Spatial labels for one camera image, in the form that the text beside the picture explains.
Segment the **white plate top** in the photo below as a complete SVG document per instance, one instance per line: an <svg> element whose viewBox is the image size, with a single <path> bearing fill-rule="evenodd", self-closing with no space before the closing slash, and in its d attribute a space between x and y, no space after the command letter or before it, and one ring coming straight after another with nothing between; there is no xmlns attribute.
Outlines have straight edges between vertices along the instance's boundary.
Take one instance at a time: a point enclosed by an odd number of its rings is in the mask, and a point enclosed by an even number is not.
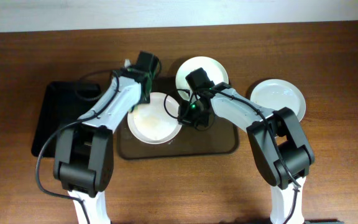
<svg viewBox="0 0 358 224"><path fill-rule="evenodd" d="M190 58L180 65L175 77L177 93L183 100L188 101L191 95L183 91L190 90L185 77L198 68L202 68L215 85L221 82L229 83L227 71L217 60L204 56Z"/></svg>

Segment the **white plate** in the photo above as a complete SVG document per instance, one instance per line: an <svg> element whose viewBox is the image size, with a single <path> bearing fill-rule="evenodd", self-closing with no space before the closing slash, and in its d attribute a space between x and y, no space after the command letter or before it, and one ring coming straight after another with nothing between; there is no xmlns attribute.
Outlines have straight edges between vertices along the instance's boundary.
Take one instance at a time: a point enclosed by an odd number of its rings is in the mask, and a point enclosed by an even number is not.
<svg viewBox="0 0 358 224"><path fill-rule="evenodd" d="M183 91L190 90L185 77L198 68L202 68L215 85L221 82L229 83L227 71L217 60L204 56L190 58L180 65L175 77L177 93L183 100L188 101L191 95Z"/></svg>
<svg viewBox="0 0 358 224"><path fill-rule="evenodd" d="M181 130L177 121L178 102L165 93L150 94L150 103L137 105L127 115L131 133L147 144L162 144L172 140Z"/></svg>

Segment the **white plate bottom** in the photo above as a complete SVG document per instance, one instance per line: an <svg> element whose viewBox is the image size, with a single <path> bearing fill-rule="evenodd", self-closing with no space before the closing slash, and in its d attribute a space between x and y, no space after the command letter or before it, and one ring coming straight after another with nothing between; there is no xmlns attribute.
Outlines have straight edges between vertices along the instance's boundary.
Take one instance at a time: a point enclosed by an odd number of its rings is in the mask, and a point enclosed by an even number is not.
<svg viewBox="0 0 358 224"><path fill-rule="evenodd" d="M131 133L147 144L162 144L172 140L181 130L177 121L178 102L165 93L150 94L150 103L137 105L127 115Z"/></svg>

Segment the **pale blue-white plate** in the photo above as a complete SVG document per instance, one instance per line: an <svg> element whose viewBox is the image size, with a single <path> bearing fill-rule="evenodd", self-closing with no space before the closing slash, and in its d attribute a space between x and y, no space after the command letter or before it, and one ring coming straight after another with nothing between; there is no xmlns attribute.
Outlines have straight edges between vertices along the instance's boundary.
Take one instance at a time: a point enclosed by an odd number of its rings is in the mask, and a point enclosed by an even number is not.
<svg viewBox="0 0 358 224"><path fill-rule="evenodd" d="M250 100L274 110L290 108L299 121L306 113L306 101L302 92L292 83L281 79L268 79L257 84L251 91Z"/></svg>

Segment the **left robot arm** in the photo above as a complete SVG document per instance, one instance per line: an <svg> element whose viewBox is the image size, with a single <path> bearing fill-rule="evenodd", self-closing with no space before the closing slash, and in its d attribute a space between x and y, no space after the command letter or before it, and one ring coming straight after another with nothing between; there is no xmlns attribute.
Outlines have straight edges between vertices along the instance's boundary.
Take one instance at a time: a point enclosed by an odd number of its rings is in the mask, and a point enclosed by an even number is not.
<svg viewBox="0 0 358 224"><path fill-rule="evenodd" d="M113 134L128 112L150 101L160 60L141 51L136 62L111 71L111 82L97 102L76 121L53 133L53 176L74 203L79 223L110 223L104 191L114 169Z"/></svg>

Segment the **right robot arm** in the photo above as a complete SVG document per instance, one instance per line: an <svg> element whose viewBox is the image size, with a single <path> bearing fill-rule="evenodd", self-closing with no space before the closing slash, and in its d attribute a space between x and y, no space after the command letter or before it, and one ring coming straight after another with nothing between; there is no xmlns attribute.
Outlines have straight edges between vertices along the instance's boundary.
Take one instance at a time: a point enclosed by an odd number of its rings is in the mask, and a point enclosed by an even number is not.
<svg viewBox="0 0 358 224"><path fill-rule="evenodd" d="M178 122L205 130L220 117L245 131L257 170L271 186L270 222L305 223L302 190L315 156L296 114L253 103L229 84L215 84L203 68L185 80L190 98L180 106Z"/></svg>

